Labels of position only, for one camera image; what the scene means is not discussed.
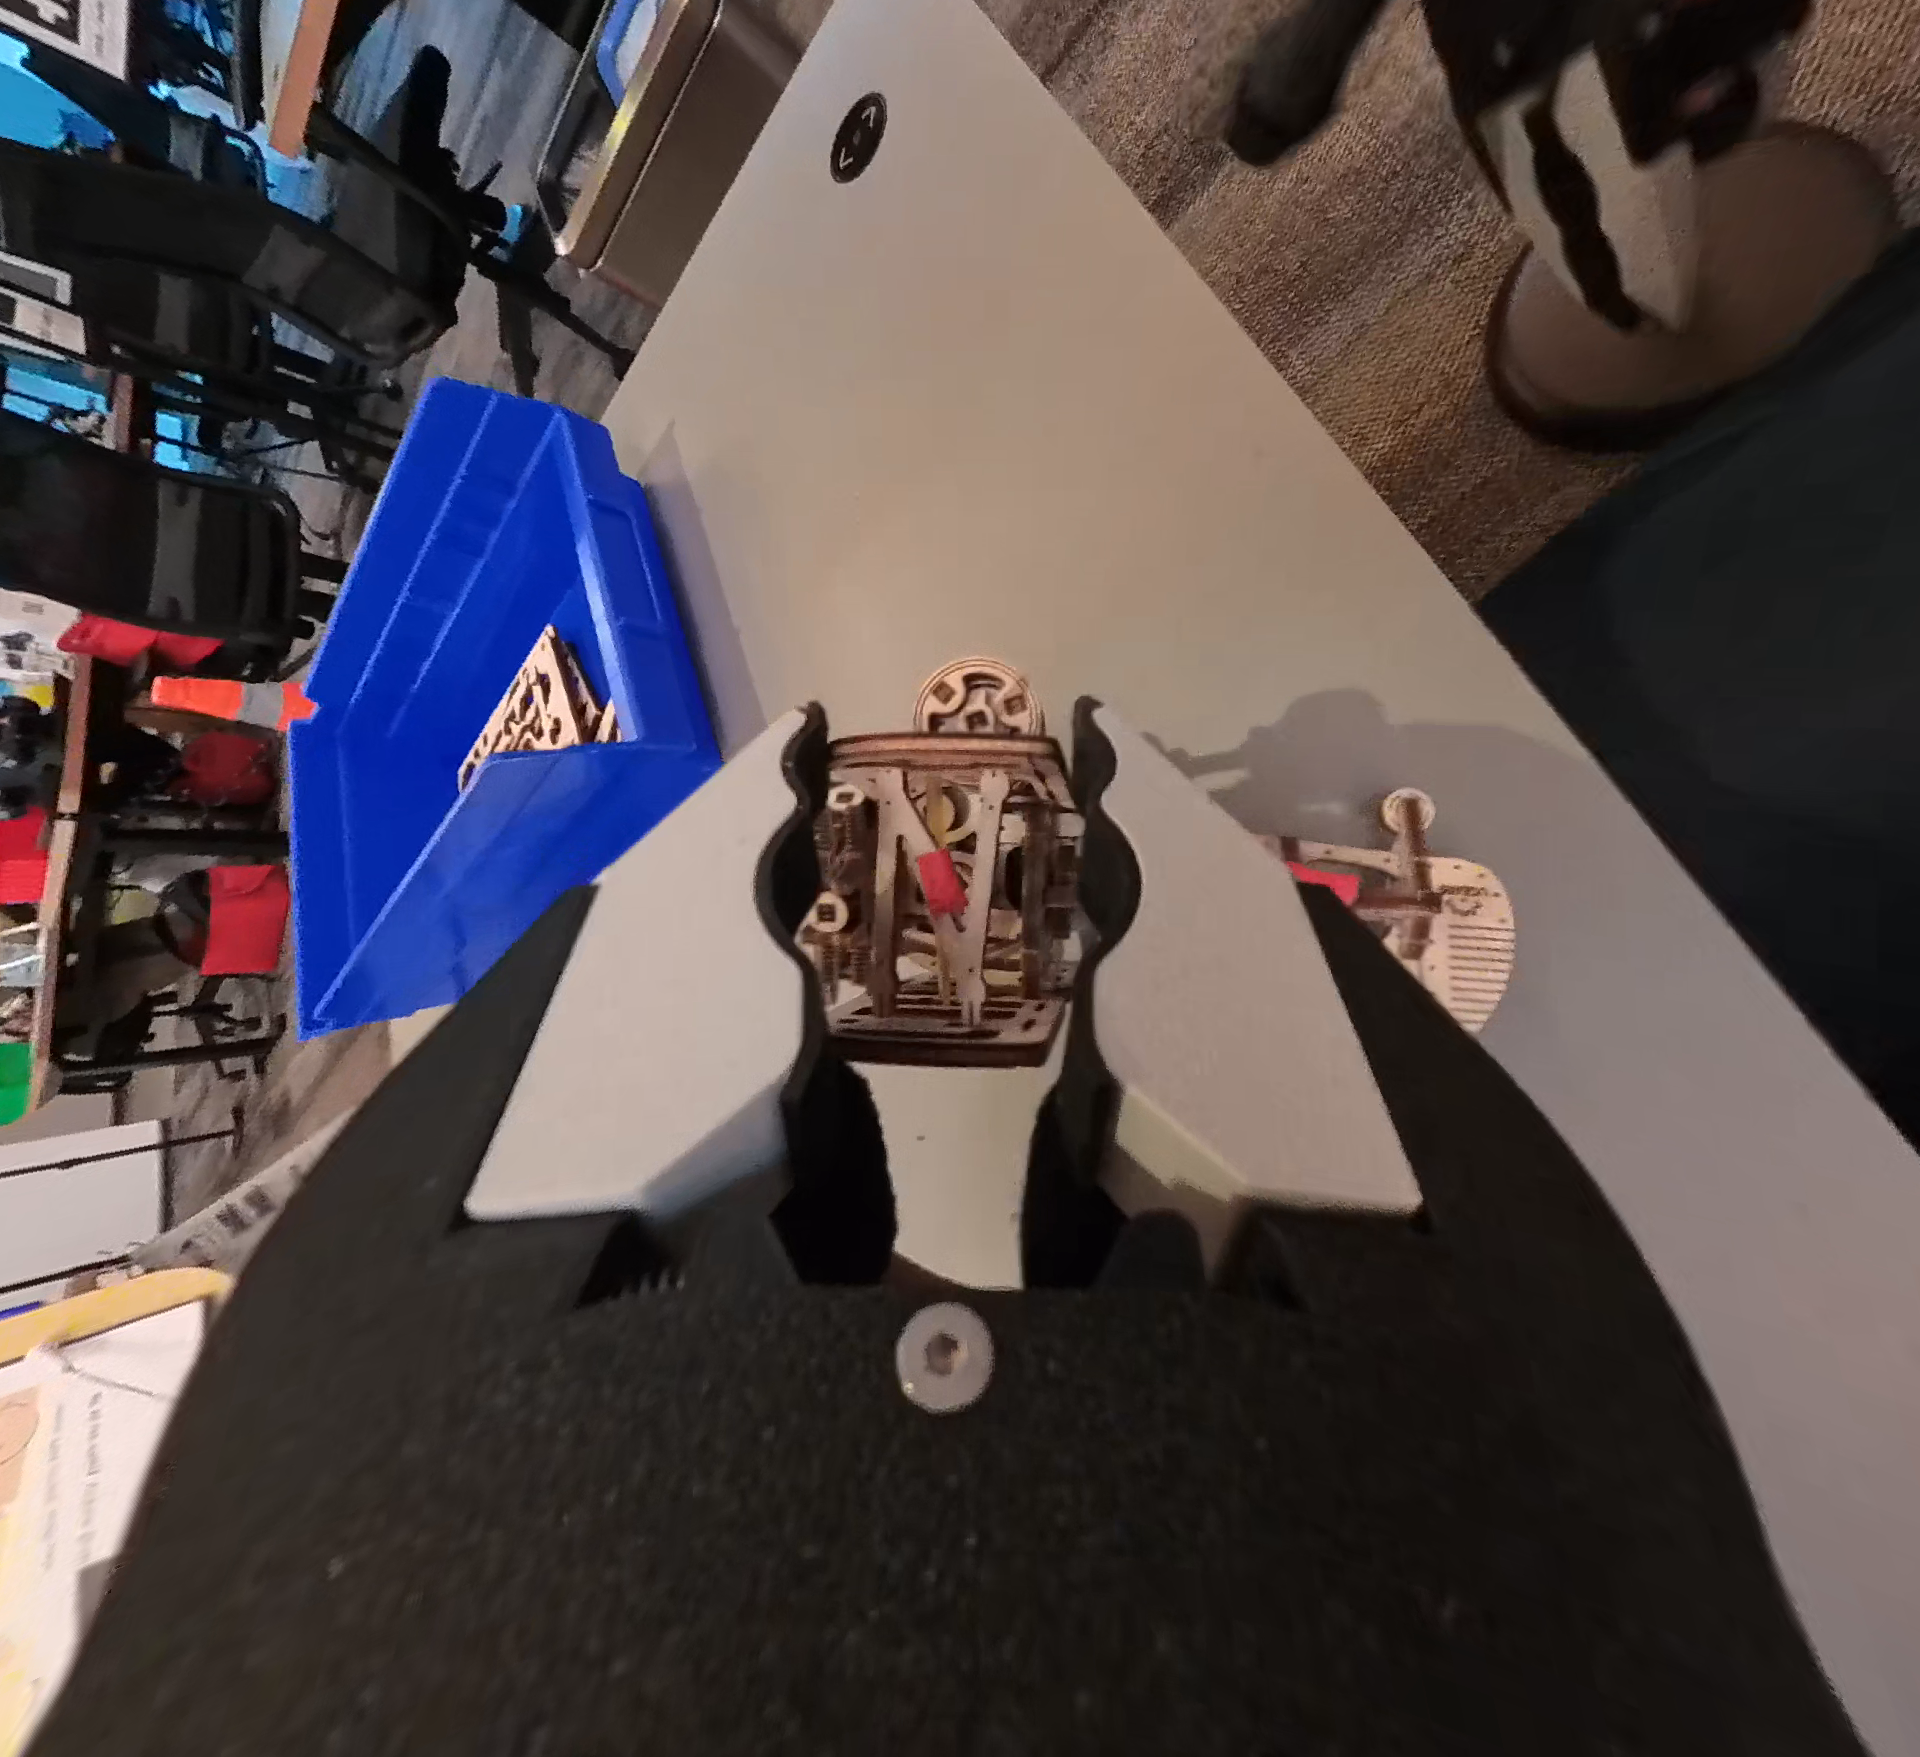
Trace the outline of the grey desk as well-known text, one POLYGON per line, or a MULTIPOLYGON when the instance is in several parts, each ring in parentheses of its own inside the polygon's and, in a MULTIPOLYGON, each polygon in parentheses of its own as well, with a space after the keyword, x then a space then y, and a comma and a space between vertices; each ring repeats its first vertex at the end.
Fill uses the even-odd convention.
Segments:
POLYGON ((1436 798, 1516 909, 1486 1046, 1686 1327, 1862 1743, 1916 1754, 1916 1152, 974 0, 829 4, 603 423, 725 747, 992 656, 1247 832, 1436 798))

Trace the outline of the yellow rimmed board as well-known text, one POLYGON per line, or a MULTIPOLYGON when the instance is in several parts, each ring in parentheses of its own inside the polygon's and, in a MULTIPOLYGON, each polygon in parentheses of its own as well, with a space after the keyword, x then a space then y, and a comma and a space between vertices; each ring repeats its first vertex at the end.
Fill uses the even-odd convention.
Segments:
POLYGON ((2 1752, 26 1754, 73 1671, 162 1437, 232 1290, 182 1267, 2 1325, 2 1752))

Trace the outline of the wooden model airplane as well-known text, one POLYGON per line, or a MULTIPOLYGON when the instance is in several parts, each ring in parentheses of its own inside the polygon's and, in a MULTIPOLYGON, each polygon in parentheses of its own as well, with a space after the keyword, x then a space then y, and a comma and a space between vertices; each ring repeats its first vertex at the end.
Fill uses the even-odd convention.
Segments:
MULTIPOLYGON (((814 823, 821 887, 798 946, 854 1063, 1033 1068, 1087 946, 1086 818, 1029 679, 992 656, 938 666, 900 734, 828 752, 814 823)), ((1432 798, 1380 800, 1380 848, 1258 832, 1296 881, 1333 890, 1468 1033, 1506 998, 1517 917, 1486 866, 1430 846, 1432 798)))

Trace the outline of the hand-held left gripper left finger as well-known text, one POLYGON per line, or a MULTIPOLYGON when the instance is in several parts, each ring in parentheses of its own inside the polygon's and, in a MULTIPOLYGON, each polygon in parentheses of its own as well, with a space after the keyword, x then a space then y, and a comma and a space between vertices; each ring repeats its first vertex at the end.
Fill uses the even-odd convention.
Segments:
POLYGON ((874 1093, 800 929, 821 890, 828 718, 801 705, 589 887, 464 1201, 476 1223, 632 1217, 661 1248, 765 1218, 804 1283, 887 1276, 874 1093))

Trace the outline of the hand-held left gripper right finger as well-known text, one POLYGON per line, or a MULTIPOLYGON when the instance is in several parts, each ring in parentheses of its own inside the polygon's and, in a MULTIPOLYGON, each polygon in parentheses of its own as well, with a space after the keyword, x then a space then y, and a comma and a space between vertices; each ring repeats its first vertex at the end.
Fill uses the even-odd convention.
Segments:
POLYGON ((1423 1197, 1302 884, 1101 698, 1069 716, 1079 958, 1029 1130, 1019 1283, 1091 1288, 1130 1234, 1232 1273, 1258 1221, 1415 1223, 1423 1197))

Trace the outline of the black floor stand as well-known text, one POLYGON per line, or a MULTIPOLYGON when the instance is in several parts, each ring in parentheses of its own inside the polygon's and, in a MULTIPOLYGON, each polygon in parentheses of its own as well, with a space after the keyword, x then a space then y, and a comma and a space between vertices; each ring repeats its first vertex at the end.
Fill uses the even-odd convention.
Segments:
POLYGON ((1787 356, 1901 232, 1893 185, 1858 140, 1774 121, 1699 177, 1689 324, 1610 329, 1524 257, 1499 284, 1483 374, 1499 412, 1575 453, 1653 448, 1787 356))

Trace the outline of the wooden parts sheets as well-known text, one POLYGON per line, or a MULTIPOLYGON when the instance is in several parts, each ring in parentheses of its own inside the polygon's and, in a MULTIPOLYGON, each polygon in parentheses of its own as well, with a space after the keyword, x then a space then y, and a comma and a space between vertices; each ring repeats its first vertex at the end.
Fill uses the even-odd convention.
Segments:
POLYGON ((602 695, 579 648, 545 625, 516 669, 489 718, 473 736, 456 772, 468 788, 495 757, 558 752, 624 740, 618 708, 602 695))

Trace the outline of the blue plastic bin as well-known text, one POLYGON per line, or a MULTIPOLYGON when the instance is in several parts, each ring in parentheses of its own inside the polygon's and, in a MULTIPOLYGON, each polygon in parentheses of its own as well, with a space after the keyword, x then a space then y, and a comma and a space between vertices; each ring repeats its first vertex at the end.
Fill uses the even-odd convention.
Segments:
POLYGON ((287 734, 300 1036, 456 1001, 720 766, 643 486, 563 406, 434 379, 287 734), (620 736, 461 764, 543 632, 620 736))

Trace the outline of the newspaper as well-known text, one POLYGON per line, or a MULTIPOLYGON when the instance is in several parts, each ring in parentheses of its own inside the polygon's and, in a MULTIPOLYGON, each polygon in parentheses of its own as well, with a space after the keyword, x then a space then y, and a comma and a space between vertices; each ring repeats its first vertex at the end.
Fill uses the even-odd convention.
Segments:
POLYGON ((183 1217, 140 1245, 128 1256, 130 1267, 138 1273, 199 1268, 234 1276, 283 1217, 311 1164, 311 1155, 283 1155, 191 1217, 183 1217))

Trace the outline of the person's dark trousers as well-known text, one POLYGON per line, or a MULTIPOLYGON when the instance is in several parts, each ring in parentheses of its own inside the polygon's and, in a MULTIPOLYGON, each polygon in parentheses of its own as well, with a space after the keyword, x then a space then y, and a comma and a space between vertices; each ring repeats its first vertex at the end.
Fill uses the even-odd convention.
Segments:
POLYGON ((1917 234, 1477 613, 1917 1140, 1917 234))

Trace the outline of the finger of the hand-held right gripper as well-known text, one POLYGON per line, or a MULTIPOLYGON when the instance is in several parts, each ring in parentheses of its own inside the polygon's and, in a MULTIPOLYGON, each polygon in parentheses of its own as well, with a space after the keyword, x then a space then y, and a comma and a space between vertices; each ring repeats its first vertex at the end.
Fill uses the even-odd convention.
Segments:
POLYGON ((1627 146, 1596 49, 1569 57, 1545 91, 1545 210, 1556 271, 1615 330, 1684 330, 1699 275, 1695 167, 1676 143, 1627 146))
POLYGON ((1614 330, 1644 324, 1627 282, 1639 169, 1603 85, 1532 85, 1477 121, 1504 208, 1528 257, 1614 330))

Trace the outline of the steel trash can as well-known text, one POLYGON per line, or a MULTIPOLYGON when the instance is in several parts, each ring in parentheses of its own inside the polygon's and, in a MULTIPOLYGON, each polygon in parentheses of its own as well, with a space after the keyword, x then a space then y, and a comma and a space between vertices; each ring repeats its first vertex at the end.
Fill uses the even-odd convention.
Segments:
POLYGON ((603 0, 536 171, 558 257, 660 309, 798 52, 756 0, 603 0))

